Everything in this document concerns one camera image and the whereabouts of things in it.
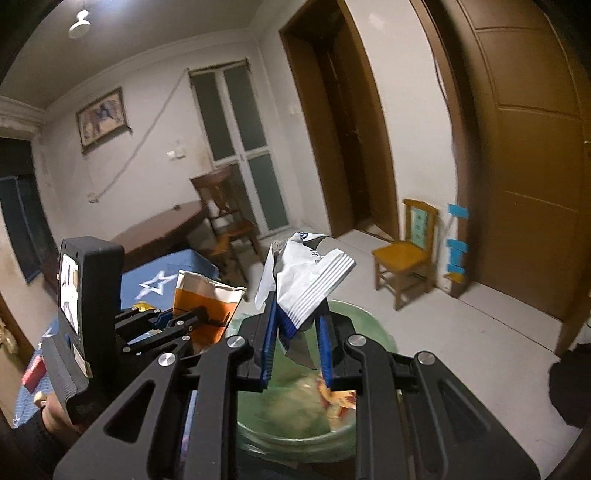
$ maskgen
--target silver screw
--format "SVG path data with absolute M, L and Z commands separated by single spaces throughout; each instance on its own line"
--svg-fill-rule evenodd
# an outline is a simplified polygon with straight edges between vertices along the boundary
M 176 361 L 176 359 L 177 357 L 174 353 L 166 352 L 158 357 L 158 363 L 162 367 L 167 367 L 169 365 L 172 365 Z
M 240 348 L 242 345 L 246 343 L 244 337 L 240 335 L 233 335 L 228 340 L 226 340 L 226 344 L 230 348 Z
M 351 335 L 349 337 L 348 341 L 349 341 L 349 345 L 352 345 L 352 346 L 363 346 L 368 342 L 367 338 L 365 338 L 363 335 L 360 335 L 358 333 L 356 333 L 355 335 Z
M 435 355 L 431 352 L 420 352 L 417 355 L 417 359 L 419 363 L 422 363 L 423 365 L 432 365 L 435 363 Z

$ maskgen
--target white framed glass door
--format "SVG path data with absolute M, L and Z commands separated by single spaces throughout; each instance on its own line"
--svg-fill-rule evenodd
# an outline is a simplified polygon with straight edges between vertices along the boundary
M 288 225 L 245 61 L 191 74 L 215 167 L 235 164 L 261 236 Z

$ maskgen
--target star pattern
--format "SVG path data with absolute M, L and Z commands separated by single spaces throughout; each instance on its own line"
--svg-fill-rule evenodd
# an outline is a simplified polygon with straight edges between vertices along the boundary
M 164 270 L 160 270 L 158 272 L 158 274 L 152 280 L 148 280 L 145 283 L 139 284 L 139 286 L 142 287 L 142 290 L 139 292 L 139 295 L 135 299 L 139 300 L 139 299 L 145 297 L 148 293 L 150 293 L 152 291 L 154 293 L 157 293 L 158 295 L 163 295 L 164 294 L 163 287 L 169 281 L 173 281 L 177 277 L 178 277 L 178 273 L 175 273 L 174 275 L 166 276 L 166 275 L 164 275 Z

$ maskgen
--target device screen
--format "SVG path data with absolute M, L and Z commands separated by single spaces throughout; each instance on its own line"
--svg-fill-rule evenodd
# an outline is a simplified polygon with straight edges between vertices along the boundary
M 61 258 L 60 271 L 60 307 L 61 311 L 78 333 L 78 264 L 68 255 Z

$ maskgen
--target blue tablecloth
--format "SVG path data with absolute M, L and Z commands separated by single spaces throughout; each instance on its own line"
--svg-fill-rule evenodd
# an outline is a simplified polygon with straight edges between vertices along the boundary
M 171 308 L 179 270 L 200 273 L 213 279 L 217 279 L 219 275 L 217 268 L 211 262 L 193 250 L 187 249 L 165 255 L 123 275 L 121 279 L 121 308 L 129 308 L 139 301 L 147 302 L 160 310 Z M 57 318 L 55 318 L 50 323 L 45 335 L 53 335 L 57 331 Z M 37 350 L 33 354 L 33 359 L 40 353 L 41 351 Z M 53 391 L 47 375 L 43 376 L 33 393 L 29 393 L 24 387 L 19 390 L 12 420 L 13 427 L 25 423 L 37 411 L 33 404 L 33 398 L 39 391 L 46 394 Z

